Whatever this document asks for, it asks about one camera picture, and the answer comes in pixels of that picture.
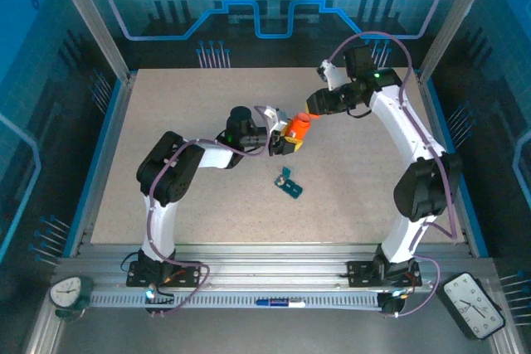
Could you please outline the aluminium frame post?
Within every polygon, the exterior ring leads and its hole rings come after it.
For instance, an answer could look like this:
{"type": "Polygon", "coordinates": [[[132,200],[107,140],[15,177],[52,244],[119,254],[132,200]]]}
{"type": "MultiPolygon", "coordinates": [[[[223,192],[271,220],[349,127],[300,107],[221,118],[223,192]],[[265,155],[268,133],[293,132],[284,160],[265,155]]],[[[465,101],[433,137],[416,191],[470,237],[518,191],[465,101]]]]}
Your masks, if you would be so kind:
{"type": "Polygon", "coordinates": [[[129,86],[131,74],[119,48],[114,42],[104,19],[93,0],[71,0],[90,33],[94,37],[105,59],[121,84],[129,86]]]}
{"type": "Polygon", "coordinates": [[[441,29],[438,31],[430,49],[421,63],[419,81],[422,84],[425,84],[431,78],[432,73],[441,61],[441,58],[444,56],[474,1],[475,0],[454,1],[441,29]]]}

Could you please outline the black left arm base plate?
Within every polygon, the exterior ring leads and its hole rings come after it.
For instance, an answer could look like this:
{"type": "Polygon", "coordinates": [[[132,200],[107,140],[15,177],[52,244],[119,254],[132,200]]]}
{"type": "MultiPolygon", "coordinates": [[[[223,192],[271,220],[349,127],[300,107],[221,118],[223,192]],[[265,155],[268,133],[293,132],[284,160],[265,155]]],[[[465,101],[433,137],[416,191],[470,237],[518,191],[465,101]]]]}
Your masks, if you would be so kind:
{"type": "Polygon", "coordinates": [[[196,288],[201,271],[198,267],[182,267],[169,263],[133,261],[129,265],[127,287],[196,288]]]}

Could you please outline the orange pill bottle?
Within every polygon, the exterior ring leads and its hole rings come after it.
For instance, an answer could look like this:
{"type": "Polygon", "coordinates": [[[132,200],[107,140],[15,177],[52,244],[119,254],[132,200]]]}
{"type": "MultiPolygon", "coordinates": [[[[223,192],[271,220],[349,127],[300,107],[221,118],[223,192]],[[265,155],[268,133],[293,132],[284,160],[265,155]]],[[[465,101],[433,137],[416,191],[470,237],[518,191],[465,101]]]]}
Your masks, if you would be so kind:
{"type": "Polygon", "coordinates": [[[311,121],[312,118],[310,118],[305,112],[299,112],[296,114],[286,127],[290,130],[289,138],[303,140],[310,129],[311,121]]]}

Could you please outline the teal pill organizer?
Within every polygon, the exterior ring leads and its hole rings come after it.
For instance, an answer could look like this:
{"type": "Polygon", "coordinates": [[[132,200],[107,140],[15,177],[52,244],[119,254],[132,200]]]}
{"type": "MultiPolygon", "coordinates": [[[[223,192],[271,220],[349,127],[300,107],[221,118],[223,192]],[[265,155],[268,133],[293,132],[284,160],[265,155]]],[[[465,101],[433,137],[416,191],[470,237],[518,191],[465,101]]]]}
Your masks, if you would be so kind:
{"type": "Polygon", "coordinates": [[[287,167],[283,167],[281,174],[275,179],[275,185],[281,189],[284,193],[289,195],[293,199],[298,199],[303,192],[303,188],[296,184],[291,178],[291,170],[287,167]],[[283,177],[285,179],[285,185],[280,186],[279,180],[283,177]]]}

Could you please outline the round green clock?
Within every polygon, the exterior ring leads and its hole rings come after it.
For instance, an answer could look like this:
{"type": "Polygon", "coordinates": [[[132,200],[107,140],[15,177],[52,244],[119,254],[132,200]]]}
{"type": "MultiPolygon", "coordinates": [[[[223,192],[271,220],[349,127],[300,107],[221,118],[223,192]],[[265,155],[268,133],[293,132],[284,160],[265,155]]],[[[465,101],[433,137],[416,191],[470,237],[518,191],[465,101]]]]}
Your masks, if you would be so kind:
{"type": "Polygon", "coordinates": [[[94,281],[86,276],[70,276],[53,284],[49,299],[55,307],[55,315],[64,322],[82,318],[90,306],[94,286],[94,281]]]}

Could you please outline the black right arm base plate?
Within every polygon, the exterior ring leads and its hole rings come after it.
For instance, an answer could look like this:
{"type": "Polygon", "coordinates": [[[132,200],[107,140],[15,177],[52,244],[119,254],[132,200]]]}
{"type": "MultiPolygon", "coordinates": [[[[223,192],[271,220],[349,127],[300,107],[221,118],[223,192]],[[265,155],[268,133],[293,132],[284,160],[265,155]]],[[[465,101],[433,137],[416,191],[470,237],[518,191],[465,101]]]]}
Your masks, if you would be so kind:
{"type": "Polygon", "coordinates": [[[413,288],[422,286],[420,267],[415,259],[389,264],[380,259],[349,261],[346,278],[350,288],[413,288]]]}

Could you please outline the blue white marker pen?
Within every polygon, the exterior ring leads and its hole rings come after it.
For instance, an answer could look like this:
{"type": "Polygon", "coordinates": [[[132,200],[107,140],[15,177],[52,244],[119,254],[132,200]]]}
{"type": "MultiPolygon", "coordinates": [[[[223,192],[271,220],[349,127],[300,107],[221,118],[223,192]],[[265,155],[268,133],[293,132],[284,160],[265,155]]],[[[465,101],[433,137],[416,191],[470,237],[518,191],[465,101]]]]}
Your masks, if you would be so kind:
{"type": "Polygon", "coordinates": [[[295,298],[261,298],[256,300],[256,306],[267,308],[305,308],[306,302],[295,298]]]}

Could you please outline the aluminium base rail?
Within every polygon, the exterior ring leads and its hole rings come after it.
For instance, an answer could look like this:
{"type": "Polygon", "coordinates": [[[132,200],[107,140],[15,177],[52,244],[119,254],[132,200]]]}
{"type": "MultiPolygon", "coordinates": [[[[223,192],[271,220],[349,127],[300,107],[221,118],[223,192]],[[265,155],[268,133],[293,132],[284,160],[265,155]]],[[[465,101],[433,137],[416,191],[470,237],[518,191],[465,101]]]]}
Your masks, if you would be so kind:
{"type": "MultiPolygon", "coordinates": [[[[199,261],[209,266],[203,288],[207,292],[343,292],[343,277],[351,260],[370,261],[376,245],[343,244],[186,244],[177,245],[177,260],[199,261]]],[[[73,258],[61,259],[52,279],[71,275],[91,277],[99,289],[122,289],[126,273],[123,258],[131,245],[82,245],[73,258]]],[[[490,258],[476,258],[466,244],[421,244],[417,262],[423,282],[468,272],[483,285],[497,279],[490,258]]]]}

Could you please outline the black rectangular clock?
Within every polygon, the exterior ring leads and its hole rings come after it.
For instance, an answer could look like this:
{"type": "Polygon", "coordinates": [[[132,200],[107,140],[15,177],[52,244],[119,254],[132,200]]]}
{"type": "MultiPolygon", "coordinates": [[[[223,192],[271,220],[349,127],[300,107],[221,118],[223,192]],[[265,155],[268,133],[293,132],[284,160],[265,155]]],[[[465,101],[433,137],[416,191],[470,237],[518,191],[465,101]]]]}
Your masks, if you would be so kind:
{"type": "Polygon", "coordinates": [[[445,280],[436,294],[470,340],[483,341],[505,327],[501,307],[486,293],[481,282],[468,272],[445,280]]]}

